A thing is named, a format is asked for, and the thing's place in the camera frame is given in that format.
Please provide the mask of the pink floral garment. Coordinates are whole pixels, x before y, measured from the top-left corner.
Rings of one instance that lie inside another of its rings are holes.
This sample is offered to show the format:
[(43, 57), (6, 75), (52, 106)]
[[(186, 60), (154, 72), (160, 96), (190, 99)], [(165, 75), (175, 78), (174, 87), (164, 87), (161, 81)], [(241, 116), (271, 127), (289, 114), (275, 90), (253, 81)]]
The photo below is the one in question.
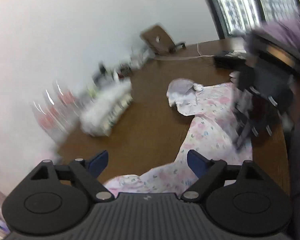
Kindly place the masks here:
[(185, 140), (173, 163), (155, 167), (137, 176), (118, 176), (104, 186), (114, 195), (130, 193), (176, 193), (181, 195), (197, 177), (187, 165), (189, 150), (207, 159), (222, 159), (231, 165), (241, 165), (253, 157), (251, 141), (246, 140), (240, 150), (232, 141), (236, 137), (237, 121), (232, 112), (233, 100), (239, 90), (232, 82), (203, 86), (189, 79), (173, 80), (167, 90), (168, 103), (193, 120)]

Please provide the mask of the folded green floral cloth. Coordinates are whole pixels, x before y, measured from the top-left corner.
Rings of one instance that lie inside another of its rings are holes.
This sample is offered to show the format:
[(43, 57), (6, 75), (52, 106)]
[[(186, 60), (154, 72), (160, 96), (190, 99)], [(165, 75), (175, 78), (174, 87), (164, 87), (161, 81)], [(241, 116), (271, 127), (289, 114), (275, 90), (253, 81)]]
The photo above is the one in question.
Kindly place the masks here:
[(121, 115), (127, 110), (132, 103), (133, 98), (131, 93), (124, 94), (115, 104), (110, 108), (110, 111), (99, 121), (94, 128), (93, 136), (108, 137), (111, 134), (113, 127), (117, 124)]

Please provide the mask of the white crumpled cloth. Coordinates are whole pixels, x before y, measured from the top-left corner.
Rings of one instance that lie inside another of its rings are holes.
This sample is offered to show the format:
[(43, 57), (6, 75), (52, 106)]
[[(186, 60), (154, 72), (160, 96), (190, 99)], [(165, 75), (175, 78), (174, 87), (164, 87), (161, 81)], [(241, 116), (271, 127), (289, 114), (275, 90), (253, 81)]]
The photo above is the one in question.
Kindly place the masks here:
[(130, 78), (125, 78), (101, 90), (96, 99), (90, 103), (79, 117), (81, 130), (93, 136), (94, 128), (110, 111), (110, 108), (126, 93), (132, 92)]

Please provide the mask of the right water bottle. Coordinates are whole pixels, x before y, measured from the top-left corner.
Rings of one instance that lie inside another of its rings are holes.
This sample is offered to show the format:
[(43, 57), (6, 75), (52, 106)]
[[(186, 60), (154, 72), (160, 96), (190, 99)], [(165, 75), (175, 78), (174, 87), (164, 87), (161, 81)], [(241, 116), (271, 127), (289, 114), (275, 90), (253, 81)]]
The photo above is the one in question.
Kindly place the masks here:
[(79, 117), (83, 109), (80, 99), (60, 80), (55, 81), (55, 89), (57, 90), (59, 100), (66, 107), (66, 110)]

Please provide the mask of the black small gadget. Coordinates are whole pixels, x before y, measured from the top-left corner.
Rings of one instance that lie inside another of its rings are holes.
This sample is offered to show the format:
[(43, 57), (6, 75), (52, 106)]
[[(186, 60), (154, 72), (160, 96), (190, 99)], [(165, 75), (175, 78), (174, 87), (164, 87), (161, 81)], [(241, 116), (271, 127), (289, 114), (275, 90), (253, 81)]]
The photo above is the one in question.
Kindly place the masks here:
[(113, 73), (107, 71), (103, 62), (100, 62), (98, 64), (98, 71), (93, 74), (94, 85), (97, 87), (102, 87), (112, 82), (114, 82)]

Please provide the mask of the brown cardboard stand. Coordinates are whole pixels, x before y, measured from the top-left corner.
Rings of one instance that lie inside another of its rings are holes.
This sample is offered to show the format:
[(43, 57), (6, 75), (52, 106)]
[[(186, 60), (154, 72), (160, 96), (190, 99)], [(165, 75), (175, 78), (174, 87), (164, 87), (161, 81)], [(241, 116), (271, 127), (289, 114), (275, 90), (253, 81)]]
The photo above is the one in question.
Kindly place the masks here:
[(155, 24), (140, 34), (140, 38), (149, 46), (154, 54), (167, 55), (175, 50), (175, 43), (163, 27)]

